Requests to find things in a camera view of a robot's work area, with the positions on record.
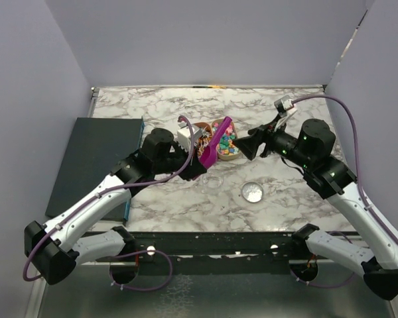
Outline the clear glass jar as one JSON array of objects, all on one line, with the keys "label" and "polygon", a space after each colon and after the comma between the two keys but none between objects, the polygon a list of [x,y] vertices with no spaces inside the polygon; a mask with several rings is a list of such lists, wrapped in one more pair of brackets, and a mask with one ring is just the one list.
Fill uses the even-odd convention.
[{"label": "clear glass jar", "polygon": [[219,191],[224,183],[224,178],[220,176],[204,175],[201,178],[202,191],[204,193],[214,193]]}]

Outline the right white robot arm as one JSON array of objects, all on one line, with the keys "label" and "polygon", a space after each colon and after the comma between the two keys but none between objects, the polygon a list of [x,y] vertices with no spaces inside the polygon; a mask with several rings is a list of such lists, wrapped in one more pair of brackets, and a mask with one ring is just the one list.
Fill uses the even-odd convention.
[{"label": "right white robot arm", "polygon": [[249,160],[264,144],[262,158],[274,152],[300,166],[306,184],[339,210],[368,245],[354,246],[315,225],[305,225],[291,243],[297,258],[315,254],[333,260],[361,276],[374,294],[392,300],[398,295],[398,230],[365,195],[351,169],[331,154],[335,140],[326,122],[308,119],[298,137],[272,122],[249,130],[233,143]]}]

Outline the pink tray of lollipops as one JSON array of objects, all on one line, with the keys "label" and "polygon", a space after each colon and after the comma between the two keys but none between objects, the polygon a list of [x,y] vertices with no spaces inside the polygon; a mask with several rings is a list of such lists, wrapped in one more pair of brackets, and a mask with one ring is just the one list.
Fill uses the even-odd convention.
[{"label": "pink tray of lollipops", "polygon": [[198,127],[200,129],[200,132],[202,133],[202,136],[200,136],[195,142],[198,157],[201,157],[204,149],[209,145],[214,133],[212,131],[211,125],[208,123],[198,122],[194,123],[194,126]]}]

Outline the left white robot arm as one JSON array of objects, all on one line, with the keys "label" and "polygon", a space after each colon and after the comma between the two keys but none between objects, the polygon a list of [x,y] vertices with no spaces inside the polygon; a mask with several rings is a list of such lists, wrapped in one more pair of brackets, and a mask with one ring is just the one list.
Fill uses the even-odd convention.
[{"label": "left white robot arm", "polygon": [[24,229],[24,281],[34,280],[28,276],[30,265],[53,285],[81,264],[102,258],[130,259],[139,244],[122,226],[98,235],[86,233],[112,209],[155,185],[155,176],[166,174],[166,182],[176,176],[192,180],[206,173],[195,149],[198,133],[193,129],[188,132],[190,137],[175,139],[166,129],[153,129],[140,149],[119,161],[79,202],[44,224],[29,223]]}]

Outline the tan tray of star candies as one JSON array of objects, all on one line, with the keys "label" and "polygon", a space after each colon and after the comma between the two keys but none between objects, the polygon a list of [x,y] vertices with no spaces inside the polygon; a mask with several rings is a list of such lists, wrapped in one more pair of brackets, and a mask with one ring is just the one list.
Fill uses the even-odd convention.
[{"label": "tan tray of star candies", "polygon": [[230,161],[241,156],[239,148],[233,144],[235,139],[237,139],[237,131],[232,121],[216,147],[220,160]]}]

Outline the purple plastic scoop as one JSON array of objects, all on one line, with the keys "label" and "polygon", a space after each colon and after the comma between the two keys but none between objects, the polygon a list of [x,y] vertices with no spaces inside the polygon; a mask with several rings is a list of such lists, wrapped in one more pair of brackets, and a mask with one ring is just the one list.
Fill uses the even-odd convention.
[{"label": "purple plastic scoop", "polygon": [[225,117],[223,121],[219,124],[214,136],[212,137],[210,143],[207,147],[205,147],[199,161],[205,169],[209,169],[213,166],[218,159],[218,151],[216,150],[217,145],[220,142],[221,137],[225,133],[226,129],[229,127],[230,123],[232,122],[231,117]]}]

